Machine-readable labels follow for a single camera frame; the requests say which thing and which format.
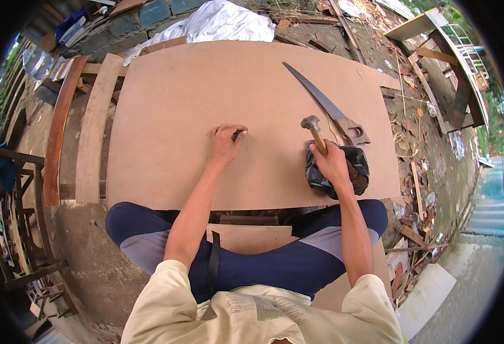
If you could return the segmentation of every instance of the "cream t-shirt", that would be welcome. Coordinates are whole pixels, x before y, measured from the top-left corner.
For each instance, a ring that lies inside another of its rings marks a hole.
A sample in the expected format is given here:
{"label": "cream t-shirt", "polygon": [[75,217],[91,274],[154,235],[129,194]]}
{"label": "cream t-shirt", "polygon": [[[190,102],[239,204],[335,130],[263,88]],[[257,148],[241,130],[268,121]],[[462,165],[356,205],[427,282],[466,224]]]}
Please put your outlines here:
{"label": "cream t-shirt", "polygon": [[384,284],[375,275],[357,280],[341,313],[311,307],[308,296],[263,285],[217,292],[201,305],[191,293],[185,265],[163,261],[137,298],[122,343],[402,343]]}

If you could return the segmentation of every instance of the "forearm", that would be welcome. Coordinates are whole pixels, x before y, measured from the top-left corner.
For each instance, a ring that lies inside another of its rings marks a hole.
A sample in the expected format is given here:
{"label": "forearm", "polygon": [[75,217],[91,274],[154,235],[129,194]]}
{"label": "forearm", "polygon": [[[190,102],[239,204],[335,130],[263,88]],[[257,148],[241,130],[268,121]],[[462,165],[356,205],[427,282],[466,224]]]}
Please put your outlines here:
{"label": "forearm", "polygon": [[189,271],[200,241],[206,230],[217,182],[223,166],[208,163],[199,182],[194,187],[187,202],[175,219],[168,241],[164,260],[175,259],[182,262]]}
{"label": "forearm", "polygon": [[342,213],[342,258],[353,286],[359,277],[374,271],[372,244],[351,183],[336,188],[336,193]]}

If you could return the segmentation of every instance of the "hammer head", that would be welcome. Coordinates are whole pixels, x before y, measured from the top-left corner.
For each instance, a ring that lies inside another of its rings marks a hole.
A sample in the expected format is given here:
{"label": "hammer head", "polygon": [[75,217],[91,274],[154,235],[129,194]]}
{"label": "hammer head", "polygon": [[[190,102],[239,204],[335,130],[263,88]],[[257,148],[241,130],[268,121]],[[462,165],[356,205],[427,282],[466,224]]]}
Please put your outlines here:
{"label": "hammer head", "polygon": [[316,115],[312,114],[311,116],[304,118],[301,121],[300,125],[304,129],[309,129],[309,130],[313,129],[313,130],[320,132],[321,128],[319,128],[318,122],[319,122],[318,117]]}

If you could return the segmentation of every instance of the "wooden hammer handle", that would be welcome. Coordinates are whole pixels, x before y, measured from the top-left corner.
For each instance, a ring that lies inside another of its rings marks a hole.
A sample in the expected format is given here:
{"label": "wooden hammer handle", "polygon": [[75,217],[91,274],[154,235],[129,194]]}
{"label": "wooden hammer handle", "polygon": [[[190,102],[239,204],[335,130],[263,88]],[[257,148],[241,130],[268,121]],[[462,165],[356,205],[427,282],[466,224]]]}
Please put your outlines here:
{"label": "wooden hammer handle", "polygon": [[321,154],[323,156],[327,156],[328,155],[328,149],[324,145],[324,140],[322,139],[321,135],[319,135],[318,131],[315,130],[315,129],[309,129],[309,131],[311,132],[311,135],[313,135],[313,138],[314,138],[315,142],[317,142],[317,147],[321,151]]}

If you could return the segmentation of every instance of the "plastic bottle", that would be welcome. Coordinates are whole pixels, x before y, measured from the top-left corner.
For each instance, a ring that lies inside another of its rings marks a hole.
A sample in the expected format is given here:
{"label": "plastic bottle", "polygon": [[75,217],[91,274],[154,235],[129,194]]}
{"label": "plastic bottle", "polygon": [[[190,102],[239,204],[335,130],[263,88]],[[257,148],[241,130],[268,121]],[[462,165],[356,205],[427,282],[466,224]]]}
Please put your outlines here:
{"label": "plastic bottle", "polygon": [[53,57],[41,47],[35,46],[22,52],[22,68],[38,81],[48,75],[52,65]]}

